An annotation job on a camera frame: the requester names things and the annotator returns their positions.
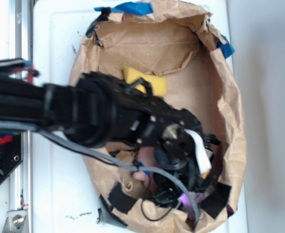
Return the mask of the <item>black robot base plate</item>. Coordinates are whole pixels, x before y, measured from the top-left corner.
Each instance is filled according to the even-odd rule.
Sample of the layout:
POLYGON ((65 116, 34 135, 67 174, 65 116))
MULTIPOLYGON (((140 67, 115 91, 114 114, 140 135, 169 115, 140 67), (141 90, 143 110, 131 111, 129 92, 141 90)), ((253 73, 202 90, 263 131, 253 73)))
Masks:
POLYGON ((0 185, 23 162, 20 133, 0 133, 0 185))

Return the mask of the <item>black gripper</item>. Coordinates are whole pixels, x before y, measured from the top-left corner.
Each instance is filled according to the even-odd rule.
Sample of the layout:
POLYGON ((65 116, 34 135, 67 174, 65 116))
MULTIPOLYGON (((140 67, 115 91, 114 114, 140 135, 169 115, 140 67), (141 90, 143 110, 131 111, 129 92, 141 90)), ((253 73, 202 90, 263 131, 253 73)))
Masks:
POLYGON ((156 184, 144 199, 158 207, 178 208, 190 203, 178 185, 190 194, 204 193, 216 178, 210 145, 219 145, 213 134, 205 134, 201 122, 186 109, 177 110, 152 93, 150 83, 137 80, 123 83, 123 143, 132 147, 151 147, 155 166, 174 177, 174 181, 148 171, 148 181, 156 184))

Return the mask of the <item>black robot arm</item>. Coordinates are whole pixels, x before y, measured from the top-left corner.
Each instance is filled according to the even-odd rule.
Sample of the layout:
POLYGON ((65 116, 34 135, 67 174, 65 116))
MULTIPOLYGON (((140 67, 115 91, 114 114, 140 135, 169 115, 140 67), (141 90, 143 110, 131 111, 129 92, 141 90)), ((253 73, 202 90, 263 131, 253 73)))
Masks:
POLYGON ((190 194, 205 192, 215 179, 208 146, 218 145, 219 140, 204 134, 191 112, 155 96, 146 80, 125 83, 91 72, 83 73, 75 86, 35 86, 11 78, 19 71, 38 73, 30 61, 0 60, 0 139, 30 130, 110 166, 154 174, 157 188, 151 201, 169 209, 194 205, 190 194), (94 151, 109 141, 151 147, 156 164, 126 165, 94 151))

